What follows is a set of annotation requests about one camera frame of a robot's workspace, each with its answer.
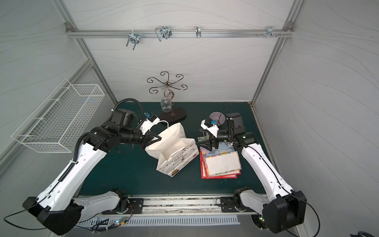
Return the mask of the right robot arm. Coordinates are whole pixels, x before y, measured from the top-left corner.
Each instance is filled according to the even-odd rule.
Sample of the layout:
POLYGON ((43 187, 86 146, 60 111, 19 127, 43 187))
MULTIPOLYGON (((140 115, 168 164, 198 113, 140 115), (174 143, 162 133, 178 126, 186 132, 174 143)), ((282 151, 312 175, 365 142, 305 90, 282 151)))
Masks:
POLYGON ((220 130, 215 120, 202 120, 201 131, 208 133, 209 138, 197 142, 197 145, 211 151, 218 148, 221 142, 230 142, 259 178, 265 195, 250 188, 237 189, 233 195, 236 211, 253 210, 259 215, 260 222, 275 234, 302 224, 306 214, 306 196, 301 191, 295 192, 281 177, 254 134, 246 131, 241 114, 227 114, 226 122, 228 129, 220 130))

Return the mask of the white printed paper bag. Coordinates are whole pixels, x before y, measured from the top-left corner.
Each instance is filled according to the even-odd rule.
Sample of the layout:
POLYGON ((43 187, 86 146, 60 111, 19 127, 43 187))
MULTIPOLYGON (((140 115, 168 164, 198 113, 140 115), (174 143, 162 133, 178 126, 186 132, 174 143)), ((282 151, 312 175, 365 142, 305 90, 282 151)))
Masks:
POLYGON ((199 155, 196 142, 187 138, 182 124, 176 123, 159 134, 161 140, 147 146, 148 155, 158 160, 156 170, 174 177, 199 155))

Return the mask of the red RICH paper bag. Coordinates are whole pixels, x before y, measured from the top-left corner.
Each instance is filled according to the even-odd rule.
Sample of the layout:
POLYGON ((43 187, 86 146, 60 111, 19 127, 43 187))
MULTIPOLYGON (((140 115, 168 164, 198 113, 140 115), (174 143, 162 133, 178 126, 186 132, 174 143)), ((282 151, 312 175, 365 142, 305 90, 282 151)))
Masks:
POLYGON ((210 177, 205 168, 205 162, 203 160, 202 154, 200 154, 200 171, 201 171, 201 178, 202 179, 236 179, 238 175, 241 174, 240 171, 233 171, 226 175, 218 175, 218 176, 212 176, 210 177))

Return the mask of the floral print paper bag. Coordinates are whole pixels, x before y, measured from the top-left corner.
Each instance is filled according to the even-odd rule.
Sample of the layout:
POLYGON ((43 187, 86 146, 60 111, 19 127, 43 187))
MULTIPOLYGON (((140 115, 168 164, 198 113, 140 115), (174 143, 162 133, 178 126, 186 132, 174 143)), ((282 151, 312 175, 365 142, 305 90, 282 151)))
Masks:
POLYGON ((238 152, 230 142, 219 143, 218 149, 200 147, 202 176, 207 179, 237 178, 241 174, 238 152))

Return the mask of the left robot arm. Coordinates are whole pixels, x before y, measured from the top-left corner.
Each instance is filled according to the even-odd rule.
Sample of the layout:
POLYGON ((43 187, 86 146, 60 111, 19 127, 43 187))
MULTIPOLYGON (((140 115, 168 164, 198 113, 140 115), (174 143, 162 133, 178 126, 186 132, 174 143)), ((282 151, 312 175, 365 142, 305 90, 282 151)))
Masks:
POLYGON ((143 113, 136 127, 132 127, 134 118, 136 114, 133 111, 115 106, 101 126, 79 137, 74 157, 66 168, 37 197, 28 197, 23 208, 58 236, 68 233, 79 222, 101 212, 124 214, 130 211, 132 205, 128 196, 119 189, 86 199, 76 198, 75 193, 113 148, 125 143, 146 148, 161 140, 159 135, 150 131, 160 121, 155 114, 143 113))

